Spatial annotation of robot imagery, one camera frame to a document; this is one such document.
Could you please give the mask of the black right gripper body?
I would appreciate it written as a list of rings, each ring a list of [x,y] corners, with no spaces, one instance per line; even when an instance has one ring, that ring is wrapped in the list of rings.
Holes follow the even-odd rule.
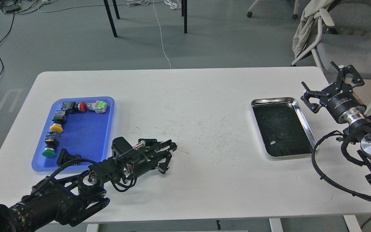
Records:
[[[332,83],[322,91],[329,95],[321,97],[321,104],[326,107],[335,122],[338,124],[346,123],[346,120],[342,115],[349,109],[357,107],[360,109],[361,113],[364,113],[367,109],[367,106],[353,92],[353,86],[350,84]]]

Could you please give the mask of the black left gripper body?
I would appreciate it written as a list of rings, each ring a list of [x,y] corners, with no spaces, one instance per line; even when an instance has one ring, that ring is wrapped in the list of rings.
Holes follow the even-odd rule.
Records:
[[[127,168],[126,177],[131,177],[133,173],[140,177],[150,170],[154,170],[160,161],[159,155],[151,148],[130,149],[126,152],[126,161],[131,164]]]

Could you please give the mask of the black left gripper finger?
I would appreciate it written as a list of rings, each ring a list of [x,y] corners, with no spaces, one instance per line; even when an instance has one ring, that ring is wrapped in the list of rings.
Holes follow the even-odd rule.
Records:
[[[151,158],[151,170],[158,170],[160,173],[165,174],[169,169],[169,162],[172,158],[170,151],[157,152]]]
[[[151,155],[157,153],[160,150],[176,151],[177,144],[172,140],[158,141],[157,139],[139,139],[139,142],[145,142],[143,147],[140,147],[140,151],[144,154]]]

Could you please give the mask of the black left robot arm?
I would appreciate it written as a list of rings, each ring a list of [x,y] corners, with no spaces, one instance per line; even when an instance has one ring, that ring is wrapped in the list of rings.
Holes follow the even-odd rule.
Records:
[[[177,145],[171,140],[139,139],[132,146],[119,137],[111,149],[112,156],[101,162],[68,160],[15,205],[0,204],[0,232],[34,232],[53,221],[77,226],[109,204],[107,182],[124,192],[150,170],[165,174]]]

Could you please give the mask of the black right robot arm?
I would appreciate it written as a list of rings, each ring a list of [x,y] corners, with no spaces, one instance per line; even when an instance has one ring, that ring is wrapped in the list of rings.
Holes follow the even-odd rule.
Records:
[[[341,142],[340,149],[345,159],[370,170],[365,178],[371,186],[371,115],[365,114],[366,105],[353,91],[354,88],[363,86],[365,81],[352,65],[336,69],[336,81],[321,91],[312,91],[302,82],[305,91],[301,100],[311,112],[317,113],[324,107],[336,123],[348,125],[342,132],[332,131],[317,141],[312,150],[311,162],[320,179],[341,191],[371,202],[371,196],[350,190],[333,181],[316,162],[315,153],[318,146],[325,139],[336,136],[337,141]]]

